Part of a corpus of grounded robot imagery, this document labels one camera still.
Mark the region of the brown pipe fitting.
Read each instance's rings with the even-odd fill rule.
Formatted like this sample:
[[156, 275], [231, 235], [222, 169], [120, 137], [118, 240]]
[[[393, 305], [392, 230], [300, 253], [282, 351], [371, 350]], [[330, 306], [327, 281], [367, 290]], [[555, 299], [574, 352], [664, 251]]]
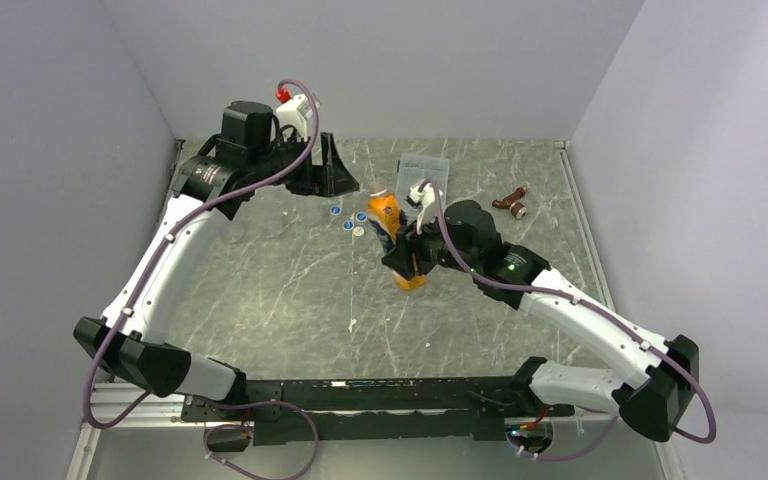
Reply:
[[517, 187], [502, 199], [493, 200], [491, 206], [495, 209], [506, 210], [513, 218], [520, 219], [526, 215], [527, 209], [521, 200], [525, 197], [527, 188]]

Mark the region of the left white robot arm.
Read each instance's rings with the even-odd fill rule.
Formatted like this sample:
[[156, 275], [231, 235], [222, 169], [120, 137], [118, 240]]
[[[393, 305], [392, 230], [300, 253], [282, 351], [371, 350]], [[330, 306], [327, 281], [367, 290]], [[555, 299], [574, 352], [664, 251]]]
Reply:
[[230, 192], [280, 171], [286, 174], [279, 184], [294, 195], [358, 191], [333, 134], [312, 138], [319, 104], [298, 94], [275, 108], [252, 101], [225, 108], [220, 132], [174, 175], [165, 213], [137, 269], [100, 318], [83, 317], [74, 329], [99, 368], [158, 397], [208, 398], [224, 420], [245, 411], [245, 373], [169, 344], [172, 316], [207, 250], [251, 197], [230, 198]]

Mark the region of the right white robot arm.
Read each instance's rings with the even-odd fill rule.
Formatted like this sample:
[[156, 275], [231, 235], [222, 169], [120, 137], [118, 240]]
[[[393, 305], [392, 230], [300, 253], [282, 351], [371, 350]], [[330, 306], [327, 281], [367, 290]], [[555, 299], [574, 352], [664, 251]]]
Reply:
[[699, 385], [698, 345], [685, 335], [667, 339], [608, 309], [534, 251], [503, 240], [478, 203], [459, 201], [441, 220], [402, 226], [382, 262], [406, 279], [435, 267], [468, 273], [485, 296], [553, 325], [604, 362], [573, 367], [529, 358], [511, 378], [520, 413], [571, 405], [617, 415], [652, 441], [679, 432]]

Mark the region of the clear plastic screw box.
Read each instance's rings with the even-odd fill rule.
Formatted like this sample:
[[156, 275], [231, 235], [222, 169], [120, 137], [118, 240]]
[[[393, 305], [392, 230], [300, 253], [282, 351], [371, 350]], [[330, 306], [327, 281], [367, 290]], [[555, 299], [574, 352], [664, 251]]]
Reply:
[[445, 202], [449, 173], [450, 161], [447, 158], [411, 153], [401, 155], [397, 162], [395, 196], [408, 220], [415, 220], [420, 212], [419, 208], [407, 202], [410, 188], [429, 180], [440, 188], [441, 200]]

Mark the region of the orange juice bottle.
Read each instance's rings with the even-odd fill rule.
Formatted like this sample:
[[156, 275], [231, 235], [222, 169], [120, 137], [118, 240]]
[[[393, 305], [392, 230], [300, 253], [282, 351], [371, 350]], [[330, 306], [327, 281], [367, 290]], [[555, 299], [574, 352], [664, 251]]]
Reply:
[[[406, 221], [395, 194], [387, 189], [378, 189], [371, 193], [367, 201], [366, 215], [384, 254], [390, 253], [396, 246], [397, 232]], [[395, 284], [404, 291], [416, 290], [426, 283], [424, 276], [406, 279], [394, 270], [390, 270], [390, 273]]]

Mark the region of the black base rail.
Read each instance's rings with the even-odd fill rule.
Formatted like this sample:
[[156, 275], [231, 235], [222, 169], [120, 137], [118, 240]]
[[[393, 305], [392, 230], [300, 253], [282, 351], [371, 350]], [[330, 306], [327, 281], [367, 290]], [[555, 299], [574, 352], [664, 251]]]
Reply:
[[256, 446], [322, 441], [470, 437], [501, 441], [518, 421], [570, 417], [503, 376], [354, 380], [251, 380], [241, 409], [187, 399], [187, 423], [245, 423]]

